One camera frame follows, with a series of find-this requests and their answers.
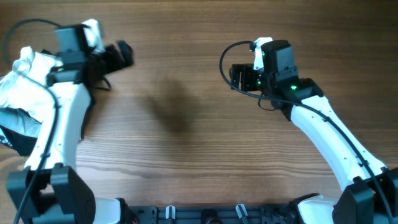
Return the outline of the white t-shirt with black print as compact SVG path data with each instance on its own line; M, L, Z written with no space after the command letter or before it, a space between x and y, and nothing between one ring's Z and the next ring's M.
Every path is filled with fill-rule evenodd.
M49 94L28 79L44 85L50 68L61 64L57 56L36 52L30 46L21 48L20 58L1 80L1 107L21 108L40 122L49 117L52 114Z

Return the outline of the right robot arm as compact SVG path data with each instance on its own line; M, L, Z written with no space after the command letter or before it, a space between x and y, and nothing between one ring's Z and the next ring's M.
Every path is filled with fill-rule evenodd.
M333 111L319 86L299 78L290 65L259 73L234 64L228 85L245 95L261 94L311 140L332 169L339 198L307 194L283 207L265 206L264 223L397 223L397 169L373 156Z

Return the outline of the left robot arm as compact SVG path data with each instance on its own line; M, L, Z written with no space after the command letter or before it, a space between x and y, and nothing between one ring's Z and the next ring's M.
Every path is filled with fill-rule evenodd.
M122 198L96 198L75 171L76 147L91 94L86 84L107 73L132 65L132 48L120 40L100 54L90 53L76 64L50 66L53 55L21 50L12 72L37 90L45 92L43 120L32 152L22 171L11 172L7 191L12 198L18 223L139 223Z

